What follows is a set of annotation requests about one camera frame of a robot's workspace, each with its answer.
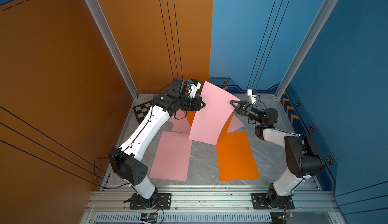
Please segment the orange paper front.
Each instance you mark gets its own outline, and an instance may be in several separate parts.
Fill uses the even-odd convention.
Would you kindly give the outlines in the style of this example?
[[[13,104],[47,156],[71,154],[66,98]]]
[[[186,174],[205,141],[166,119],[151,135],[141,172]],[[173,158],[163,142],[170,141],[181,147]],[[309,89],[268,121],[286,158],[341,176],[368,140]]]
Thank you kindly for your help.
[[[190,126],[193,125],[195,114],[196,114],[195,111],[188,111],[187,113],[186,119],[188,120],[188,123]]]

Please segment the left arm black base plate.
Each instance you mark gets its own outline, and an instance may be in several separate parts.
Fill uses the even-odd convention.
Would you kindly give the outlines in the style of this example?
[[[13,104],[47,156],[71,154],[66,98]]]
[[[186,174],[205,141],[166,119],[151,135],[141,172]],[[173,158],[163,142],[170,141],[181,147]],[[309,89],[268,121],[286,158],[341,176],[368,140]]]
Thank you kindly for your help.
[[[158,193],[157,195],[153,195],[149,200],[144,199],[139,194],[133,194],[128,200],[130,202],[129,208],[131,210],[157,210],[161,207],[163,210],[169,210],[171,208],[171,198],[171,193]]]

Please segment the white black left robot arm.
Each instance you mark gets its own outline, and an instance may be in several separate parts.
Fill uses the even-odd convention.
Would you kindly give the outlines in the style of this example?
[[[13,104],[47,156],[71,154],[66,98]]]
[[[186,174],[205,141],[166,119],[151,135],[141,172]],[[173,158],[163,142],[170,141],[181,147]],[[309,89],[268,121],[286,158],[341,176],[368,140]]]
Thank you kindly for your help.
[[[134,133],[120,147],[110,149],[108,159],[113,172],[136,191],[131,202],[149,209],[157,206],[158,189],[149,180],[148,167],[141,160],[156,133],[178,110],[196,112],[206,106],[197,96],[200,88],[201,83],[196,79],[174,78],[154,95],[150,109]]]

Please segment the pink paper underneath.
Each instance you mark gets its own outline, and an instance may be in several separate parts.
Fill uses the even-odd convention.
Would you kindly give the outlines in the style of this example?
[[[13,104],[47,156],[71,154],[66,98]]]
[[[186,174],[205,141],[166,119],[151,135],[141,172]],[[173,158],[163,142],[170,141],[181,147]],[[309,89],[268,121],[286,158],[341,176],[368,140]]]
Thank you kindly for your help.
[[[169,119],[171,123],[173,123],[172,131],[189,134],[191,130],[191,126],[186,117],[186,112],[182,110],[178,110],[176,114],[173,114]]]

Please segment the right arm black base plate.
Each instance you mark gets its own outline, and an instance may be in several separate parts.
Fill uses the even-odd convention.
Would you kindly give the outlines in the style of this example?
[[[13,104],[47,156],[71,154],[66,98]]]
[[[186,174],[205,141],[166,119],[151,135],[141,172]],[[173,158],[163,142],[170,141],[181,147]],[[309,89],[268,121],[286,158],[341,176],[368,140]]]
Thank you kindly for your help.
[[[251,198],[254,209],[295,209],[294,202],[292,200],[293,195],[278,196],[276,194],[269,195],[268,193],[252,193]]]

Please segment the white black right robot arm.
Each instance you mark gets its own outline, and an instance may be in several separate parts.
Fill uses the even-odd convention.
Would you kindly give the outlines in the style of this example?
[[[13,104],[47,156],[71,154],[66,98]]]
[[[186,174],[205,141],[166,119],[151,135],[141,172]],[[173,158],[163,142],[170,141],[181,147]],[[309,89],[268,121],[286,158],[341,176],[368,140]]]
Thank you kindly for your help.
[[[268,187],[267,193],[251,195],[254,209],[294,209],[294,191],[307,179],[324,171],[325,163],[319,147],[310,134],[297,134],[277,129],[278,111],[274,108],[258,110],[246,101],[232,100],[235,111],[259,122],[255,134],[261,140],[285,148],[287,168],[282,176]]]

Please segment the large curved pink paper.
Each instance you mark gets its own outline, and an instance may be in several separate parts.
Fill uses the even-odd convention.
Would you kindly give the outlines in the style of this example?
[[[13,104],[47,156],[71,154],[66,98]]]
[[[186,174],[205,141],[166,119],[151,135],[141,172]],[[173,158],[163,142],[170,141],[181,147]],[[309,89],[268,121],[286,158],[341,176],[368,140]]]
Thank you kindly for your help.
[[[186,181],[192,140],[188,134],[163,132],[150,172],[151,178]]]

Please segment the orange curved paper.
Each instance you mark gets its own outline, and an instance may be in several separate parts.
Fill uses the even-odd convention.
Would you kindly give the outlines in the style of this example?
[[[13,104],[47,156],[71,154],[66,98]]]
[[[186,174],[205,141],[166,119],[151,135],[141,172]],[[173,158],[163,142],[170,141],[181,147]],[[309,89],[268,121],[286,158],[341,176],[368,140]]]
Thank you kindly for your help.
[[[220,133],[221,135],[226,134],[228,132],[228,129],[229,129],[230,123],[231,123],[231,121],[233,119],[233,116],[234,116],[234,113],[232,113],[229,116],[228,120],[225,122],[225,125],[223,126],[222,131]]]

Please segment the large orange paper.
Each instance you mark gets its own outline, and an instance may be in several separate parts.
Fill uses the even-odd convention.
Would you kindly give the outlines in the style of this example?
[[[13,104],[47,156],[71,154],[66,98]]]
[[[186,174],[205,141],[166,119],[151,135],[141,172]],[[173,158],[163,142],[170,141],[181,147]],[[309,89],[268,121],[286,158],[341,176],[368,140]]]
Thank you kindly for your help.
[[[260,174],[245,132],[223,133],[217,145],[221,181],[256,180]]]

